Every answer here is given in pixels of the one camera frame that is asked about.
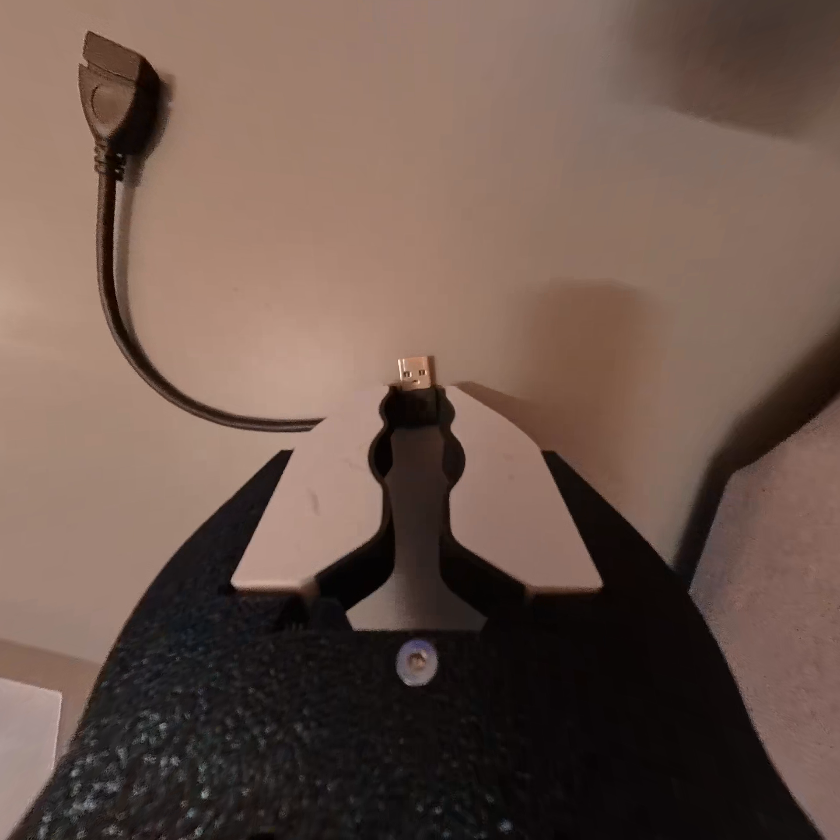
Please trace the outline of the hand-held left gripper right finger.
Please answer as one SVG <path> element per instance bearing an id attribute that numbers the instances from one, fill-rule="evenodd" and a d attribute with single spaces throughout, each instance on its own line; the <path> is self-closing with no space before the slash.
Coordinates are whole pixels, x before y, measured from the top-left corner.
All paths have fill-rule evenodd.
<path id="1" fill-rule="evenodd" d="M 438 409 L 447 587 L 487 618 L 599 594 L 602 577 L 540 447 L 457 386 L 442 390 Z"/>

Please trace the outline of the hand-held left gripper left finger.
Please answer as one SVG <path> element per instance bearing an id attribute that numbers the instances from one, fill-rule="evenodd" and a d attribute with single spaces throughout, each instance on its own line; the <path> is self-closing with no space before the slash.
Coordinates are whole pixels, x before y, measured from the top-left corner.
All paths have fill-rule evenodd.
<path id="1" fill-rule="evenodd" d="M 388 581 L 391 396 L 387 385 L 353 393 L 294 448 L 233 572 L 236 592 L 332 599 L 347 611 Z"/>

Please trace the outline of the white paper sheet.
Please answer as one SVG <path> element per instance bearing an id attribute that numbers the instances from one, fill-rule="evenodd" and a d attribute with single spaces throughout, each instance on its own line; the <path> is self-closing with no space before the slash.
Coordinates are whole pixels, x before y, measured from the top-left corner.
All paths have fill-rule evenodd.
<path id="1" fill-rule="evenodd" d="M 10 834 L 56 762 L 62 695 L 1 679 L 1 835 Z"/>

